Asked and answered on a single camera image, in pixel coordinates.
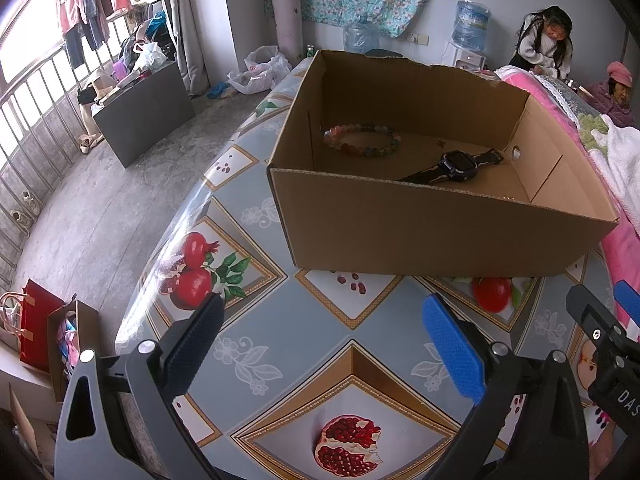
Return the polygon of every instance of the black hair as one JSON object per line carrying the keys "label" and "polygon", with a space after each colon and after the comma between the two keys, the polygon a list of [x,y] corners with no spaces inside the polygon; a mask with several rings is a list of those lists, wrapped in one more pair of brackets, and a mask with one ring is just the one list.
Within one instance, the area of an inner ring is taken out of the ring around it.
{"label": "black hair", "polygon": [[529,16],[532,18],[531,23],[529,23],[529,27],[525,30],[524,24],[526,21],[522,22],[522,26],[520,27],[516,51],[520,48],[522,38],[529,34],[534,27],[537,27],[536,39],[533,43],[533,48],[537,52],[540,49],[540,43],[542,42],[542,33],[545,28],[545,22],[547,25],[559,25],[564,28],[564,31],[566,32],[566,38],[562,41],[558,41],[554,52],[554,64],[556,65],[556,68],[559,69],[564,62],[564,56],[566,55],[568,45],[572,44],[569,35],[574,28],[574,24],[572,23],[571,18],[569,18],[569,15],[564,12],[564,10],[555,5],[547,7],[544,10],[539,10],[538,12],[532,12],[527,17]]}

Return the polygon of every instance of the beaded bracelet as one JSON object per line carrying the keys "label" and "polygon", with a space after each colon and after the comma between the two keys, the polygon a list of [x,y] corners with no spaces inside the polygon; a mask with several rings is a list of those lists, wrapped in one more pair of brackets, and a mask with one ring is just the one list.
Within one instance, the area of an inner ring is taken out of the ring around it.
{"label": "beaded bracelet", "polygon": [[[351,132],[375,132],[379,134],[386,134],[391,137],[391,142],[382,148],[361,148],[340,140],[344,134]],[[400,140],[400,136],[388,126],[374,126],[373,124],[342,124],[341,126],[334,126],[324,133],[324,143],[327,146],[340,150],[347,155],[388,155],[398,149]]]}

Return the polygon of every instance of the white sweater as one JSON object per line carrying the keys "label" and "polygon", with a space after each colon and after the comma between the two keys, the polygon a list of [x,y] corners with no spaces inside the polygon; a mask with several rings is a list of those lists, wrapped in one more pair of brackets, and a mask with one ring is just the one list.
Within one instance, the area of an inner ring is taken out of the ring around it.
{"label": "white sweater", "polygon": [[[524,21],[524,30],[527,30],[527,27],[529,27],[532,19],[533,18],[531,16],[526,17]],[[554,63],[553,59],[553,55],[556,51],[556,46],[558,46],[558,42],[556,40],[552,40],[543,32],[540,36],[540,48],[538,49],[538,51],[535,51],[533,48],[533,44],[536,41],[536,35],[538,34],[538,27],[539,25],[531,27],[531,30],[527,33],[527,35],[522,38],[520,47],[518,48],[518,54],[520,54],[531,64],[540,65],[545,75],[557,77],[560,79],[566,78],[569,70],[571,70],[571,41],[568,42],[567,50],[564,54],[564,61],[562,62],[558,73],[558,70],[556,70],[556,64]]]}

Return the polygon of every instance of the smartwatch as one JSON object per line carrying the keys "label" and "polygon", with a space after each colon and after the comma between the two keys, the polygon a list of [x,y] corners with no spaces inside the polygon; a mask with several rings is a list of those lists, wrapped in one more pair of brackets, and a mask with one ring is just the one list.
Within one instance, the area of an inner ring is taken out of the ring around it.
{"label": "smartwatch", "polygon": [[469,155],[455,150],[444,153],[440,161],[432,168],[401,178],[400,182],[413,184],[432,184],[439,180],[464,182],[475,177],[478,174],[478,168],[488,164],[500,164],[503,160],[504,157],[500,152],[494,149],[480,155]]}

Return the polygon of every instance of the watch face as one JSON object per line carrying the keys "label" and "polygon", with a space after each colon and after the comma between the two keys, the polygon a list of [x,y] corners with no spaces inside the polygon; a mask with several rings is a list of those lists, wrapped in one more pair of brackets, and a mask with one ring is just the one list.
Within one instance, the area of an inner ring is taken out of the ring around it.
{"label": "watch face", "polygon": [[475,161],[464,152],[449,152],[445,153],[444,156],[461,173],[466,173],[476,168]]}

